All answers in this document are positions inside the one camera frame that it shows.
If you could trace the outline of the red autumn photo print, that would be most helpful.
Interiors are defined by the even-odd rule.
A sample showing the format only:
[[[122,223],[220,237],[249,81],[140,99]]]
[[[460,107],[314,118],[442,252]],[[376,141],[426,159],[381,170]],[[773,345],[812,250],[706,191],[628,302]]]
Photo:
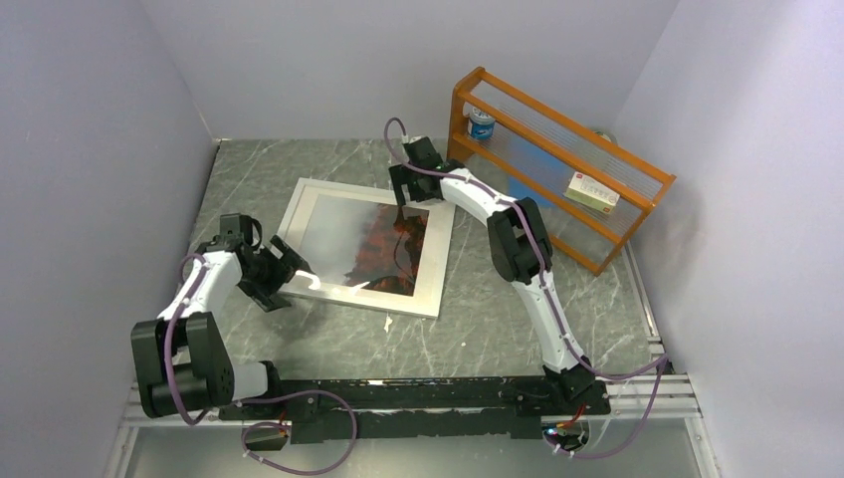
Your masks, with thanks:
[[[330,284],[411,297],[428,219],[418,208],[321,195],[300,253]]]

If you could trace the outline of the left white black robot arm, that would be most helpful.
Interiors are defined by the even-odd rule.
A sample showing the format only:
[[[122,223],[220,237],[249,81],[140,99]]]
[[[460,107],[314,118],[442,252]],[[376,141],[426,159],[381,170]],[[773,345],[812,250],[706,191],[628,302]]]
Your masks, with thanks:
[[[261,418],[276,416],[285,392],[267,361],[234,365],[216,323],[228,297],[241,291],[259,308],[286,308],[282,288],[307,260],[279,236],[263,245],[261,223],[242,213],[223,215],[219,231],[181,265],[190,270],[172,302],[130,334],[138,396],[145,415],[180,416],[194,425],[214,408],[243,403]]]

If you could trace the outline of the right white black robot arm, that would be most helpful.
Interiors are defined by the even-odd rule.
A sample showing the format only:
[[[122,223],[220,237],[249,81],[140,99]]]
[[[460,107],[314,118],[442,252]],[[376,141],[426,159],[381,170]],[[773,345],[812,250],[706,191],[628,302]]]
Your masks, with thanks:
[[[463,163],[443,159],[427,136],[404,135],[401,144],[406,157],[389,168],[397,203],[439,199],[485,224],[493,266],[517,291],[539,339],[548,403],[561,413],[574,411],[595,374],[555,289],[552,248],[535,201],[503,194]]]

